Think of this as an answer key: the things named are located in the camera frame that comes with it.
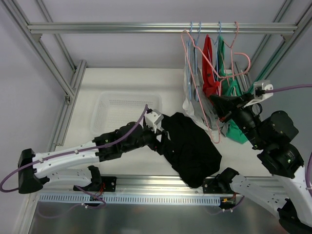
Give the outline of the white tank top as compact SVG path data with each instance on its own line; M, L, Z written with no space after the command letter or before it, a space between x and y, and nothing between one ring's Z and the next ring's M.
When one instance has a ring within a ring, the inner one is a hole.
M200 128L202 128L206 133L209 131L209 126L206 123L205 117L208 118L208 105L203 102L202 92L199 90L199 97L202 101L203 110L200 106L200 102L196 102L193 99L190 100L189 92L187 87L187 68L184 68L184 81L183 81L183 91L184 91L184 101L182 104L182 108L186 114L186 116L190 117L192 121Z

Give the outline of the black tank top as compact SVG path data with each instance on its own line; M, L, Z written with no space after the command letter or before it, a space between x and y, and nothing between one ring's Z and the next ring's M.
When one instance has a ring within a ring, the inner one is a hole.
M170 138L163 155L189 187L200 187L206 177L219 171L221 153L191 118L178 112L165 115L161 127Z

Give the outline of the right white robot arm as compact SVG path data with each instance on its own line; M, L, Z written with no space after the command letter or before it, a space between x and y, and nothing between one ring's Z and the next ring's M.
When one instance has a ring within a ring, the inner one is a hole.
M233 120L253 146L262 165L285 189L286 197L265 190L247 180L238 171L226 168L211 182L221 192L239 193L260 205L278 218L279 224L290 234L312 232L312 194L310 167L291 141L299 133L292 119L284 111L275 111L265 120L253 112L251 94L240 97L209 97L221 122Z

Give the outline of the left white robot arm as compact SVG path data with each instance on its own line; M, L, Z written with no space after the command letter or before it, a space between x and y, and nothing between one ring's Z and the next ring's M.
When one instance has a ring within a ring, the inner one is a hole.
M25 149L18 161L18 192L30 194L61 182L95 191L101 186L101 178L94 164L118 159L123 153L145 146L162 155L170 142L168 132L161 127L129 122L68 150L35 153Z

